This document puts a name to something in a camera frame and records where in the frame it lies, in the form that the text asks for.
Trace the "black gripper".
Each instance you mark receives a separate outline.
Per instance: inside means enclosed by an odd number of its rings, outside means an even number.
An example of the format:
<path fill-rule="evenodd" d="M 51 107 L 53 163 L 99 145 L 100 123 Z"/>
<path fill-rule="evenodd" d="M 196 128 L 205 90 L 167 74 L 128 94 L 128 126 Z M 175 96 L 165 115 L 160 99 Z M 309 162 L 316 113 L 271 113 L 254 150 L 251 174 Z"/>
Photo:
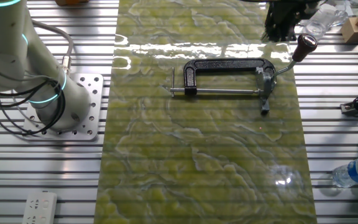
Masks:
<path fill-rule="evenodd" d="M 296 41 L 295 25 L 300 20 L 296 17 L 296 13 L 301 14 L 304 8 L 304 1 L 270 1 L 263 41 Z"/>

